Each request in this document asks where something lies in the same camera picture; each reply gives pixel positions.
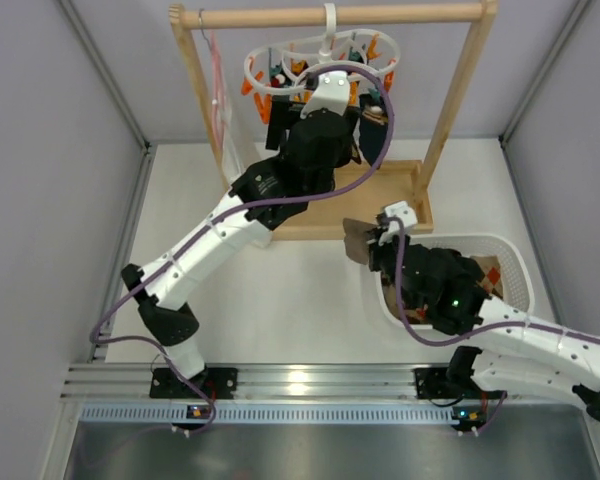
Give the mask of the white plastic clip hanger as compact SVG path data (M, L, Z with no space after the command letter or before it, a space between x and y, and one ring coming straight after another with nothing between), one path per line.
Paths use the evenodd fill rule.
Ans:
M276 42L252 50L244 61L241 94L295 95L309 73L327 64L359 63L391 86L401 49L389 35L374 29L337 29L336 6L324 5L326 27L321 35Z

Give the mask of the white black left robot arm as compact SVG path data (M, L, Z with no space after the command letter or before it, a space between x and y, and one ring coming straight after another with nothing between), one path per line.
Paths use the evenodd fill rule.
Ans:
M199 322L191 292L246 245L264 241L311 202L335 189L336 169L354 159L357 107L342 113L320 108L307 115L299 102L274 98L266 149L274 156L250 165L215 209L171 250L145 265L127 265L122 279L143 324L167 360L188 380L205 361L197 345Z

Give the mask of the brown striped sock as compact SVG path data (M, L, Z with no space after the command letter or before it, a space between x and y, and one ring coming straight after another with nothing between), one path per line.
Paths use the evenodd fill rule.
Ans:
M369 242L375 240L376 224L344 218L344 248L347 258L357 264L367 266L370 260Z

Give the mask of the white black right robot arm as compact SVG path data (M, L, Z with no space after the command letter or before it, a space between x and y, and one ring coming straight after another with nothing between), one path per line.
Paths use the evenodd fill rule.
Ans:
M396 292L418 343L453 347L447 378L464 389L553 398L600 423L600 337L543 321L481 284L479 263L454 249L411 244L373 229L368 266Z

